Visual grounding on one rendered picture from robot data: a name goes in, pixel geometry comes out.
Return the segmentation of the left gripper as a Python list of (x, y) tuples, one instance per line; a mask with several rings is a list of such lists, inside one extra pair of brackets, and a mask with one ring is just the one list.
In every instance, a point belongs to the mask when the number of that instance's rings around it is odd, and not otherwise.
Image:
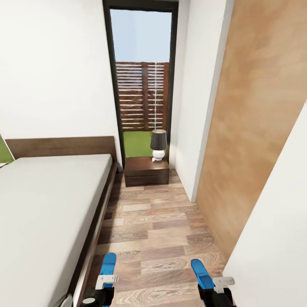
[(95, 294), (100, 295), (102, 299), (102, 306), (110, 306), (113, 299), (113, 291), (113, 287), (104, 287), (102, 290), (96, 290), (96, 288), (93, 287), (86, 291), (85, 297)]

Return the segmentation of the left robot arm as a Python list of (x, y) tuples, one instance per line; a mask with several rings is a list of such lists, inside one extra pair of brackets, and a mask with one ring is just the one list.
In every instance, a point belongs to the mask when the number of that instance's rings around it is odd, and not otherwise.
[(104, 284), (117, 283), (117, 275), (99, 275), (96, 287), (86, 291), (85, 298), (81, 302), (81, 307), (102, 307), (110, 306), (113, 299), (113, 287), (104, 287)]

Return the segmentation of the sandal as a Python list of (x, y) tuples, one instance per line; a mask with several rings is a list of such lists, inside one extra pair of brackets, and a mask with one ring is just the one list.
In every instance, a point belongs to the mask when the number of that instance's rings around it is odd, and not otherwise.
[(198, 284), (203, 289), (214, 289), (214, 283), (211, 276), (206, 271), (203, 263), (198, 259), (191, 260), (191, 267), (197, 277)]
[[(113, 275), (114, 267), (117, 261), (117, 256), (115, 253), (107, 253), (101, 268), (100, 275)], [(104, 284), (104, 287), (113, 287), (113, 284)], [(110, 307), (110, 306), (102, 306)]]

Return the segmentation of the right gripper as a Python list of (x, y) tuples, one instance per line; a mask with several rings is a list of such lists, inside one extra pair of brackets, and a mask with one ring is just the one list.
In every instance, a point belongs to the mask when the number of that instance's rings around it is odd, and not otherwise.
[(214, 289), (203, 289), (199, 284), (197, 286), (200, 298), (204, 301), (206, 307), (220, 307), (224, 301), (229, 301), (234, 304), (232, 293), (229, 288), (223, 288), (224, 293), (218, 294)]

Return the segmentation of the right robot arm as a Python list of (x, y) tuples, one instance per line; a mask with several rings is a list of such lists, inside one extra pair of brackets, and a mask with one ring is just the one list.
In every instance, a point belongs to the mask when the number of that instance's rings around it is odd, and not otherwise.
[(231, 290), (223, 288), (224, 285), (234, 285), (233, 277), (213, 278), (214, 289), (203, 289), (199, 284), (198, 290), (201, 300), (206, 307), (237, 307), (234, 304)]

